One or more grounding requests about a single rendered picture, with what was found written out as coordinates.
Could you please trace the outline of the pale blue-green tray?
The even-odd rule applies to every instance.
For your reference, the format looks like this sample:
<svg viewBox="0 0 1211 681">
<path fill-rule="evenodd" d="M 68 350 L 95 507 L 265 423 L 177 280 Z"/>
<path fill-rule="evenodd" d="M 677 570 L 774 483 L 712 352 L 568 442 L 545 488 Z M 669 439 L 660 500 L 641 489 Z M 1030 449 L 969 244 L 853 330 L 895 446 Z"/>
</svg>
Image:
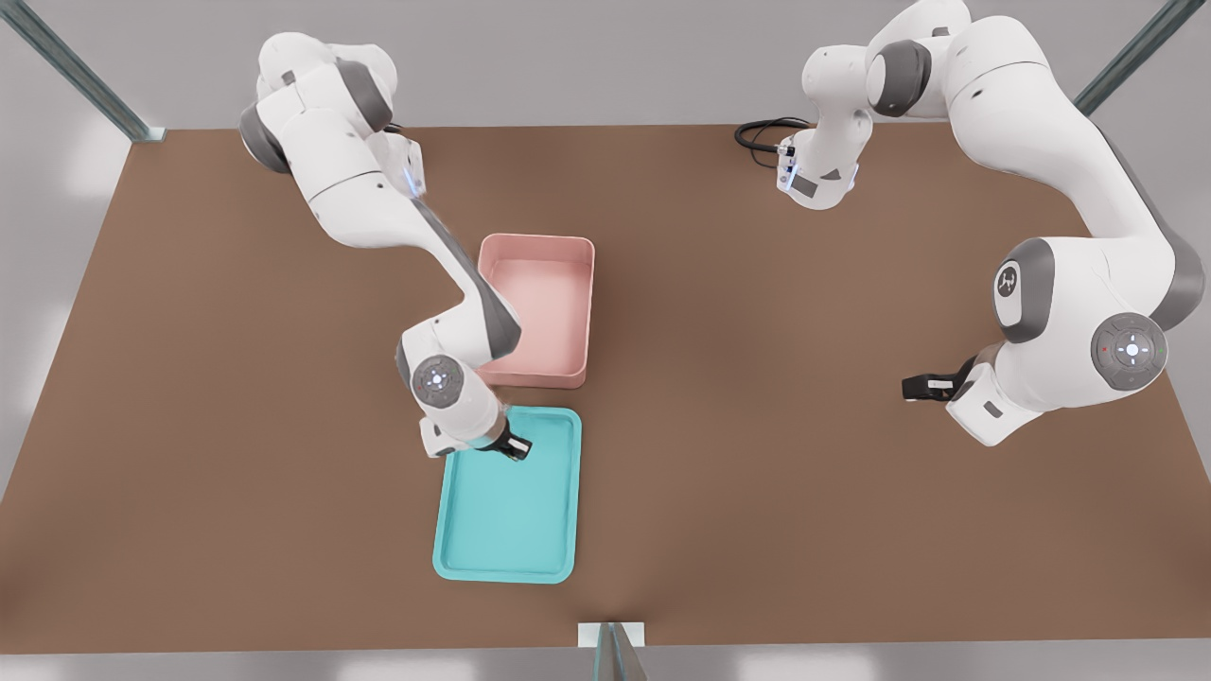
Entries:
<svg viewBox="0 0 1211 681">
<path fill-rule="evenodd" d="M 444 579 L 559 585 L 578 532 L 581 418 L 575 410 L 509 410 L 532 441 L 526 460 L 497 452 L 446 457 L 432 563 Z"/>
</svg>

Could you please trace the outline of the pink rectangular box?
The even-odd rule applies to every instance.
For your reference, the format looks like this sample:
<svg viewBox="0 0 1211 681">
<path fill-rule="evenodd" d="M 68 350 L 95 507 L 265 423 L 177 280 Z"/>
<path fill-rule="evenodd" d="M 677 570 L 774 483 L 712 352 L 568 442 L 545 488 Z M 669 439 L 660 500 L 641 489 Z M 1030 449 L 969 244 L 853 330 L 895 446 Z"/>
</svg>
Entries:
<svg viewBox="0 0 1211 681">
<path fill-rule="evenodd" d="M 490 385 L 574 391 L 587 380 L 595 245 L 578 236 L 492 234 L 480 273 L 520 317 L 518 348 L 480 368 Z"/>
</svg>

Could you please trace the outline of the silver frame post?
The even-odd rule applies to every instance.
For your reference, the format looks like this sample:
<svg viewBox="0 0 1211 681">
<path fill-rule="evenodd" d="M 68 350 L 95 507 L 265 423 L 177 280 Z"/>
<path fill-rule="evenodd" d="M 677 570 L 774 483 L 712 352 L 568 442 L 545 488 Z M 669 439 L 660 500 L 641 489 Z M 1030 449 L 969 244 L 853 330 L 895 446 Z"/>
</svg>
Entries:
<svg viewBox="0 0 1211 681">
<path fill-rule="evenodd" d="M 593 648 L 592 681 L 648 681 L 639 649 L 645 646 L 645 623 L 579 623 L 578 647 Z"/>
<path fill-rule="evenodd" d="M 1117 88 L 1149 61 L 1150 56 L 1154 56 L 1205 4 L 1206 0 L 1167 0 L 1163 8 L 1159 8 L 1150 21 L 1147 21 L 1142 29 L 1103 65 L 1097 78 L 1081 88 L 1074 98 L 1078 111 L 1086 118 L 1094 116 L 1094 111 L 1097 111 L 1109 96 L 1114 95 Z"/>
<path fill-rule="evenodd" d="M 138 113 L 134 113 L 133 108 L 127 105 L 121 96 L 117 96 L 25 0 L 0 0 L 0 19 L 8 23 L 18 36 L 30 44 L 48 65 L 65 78 L 79 95 L 84 95 L 97 111 L 116 125 L 131 142 L 165 141 L 166 130 L 153 128 L 144 122 Z"/>
</svg>

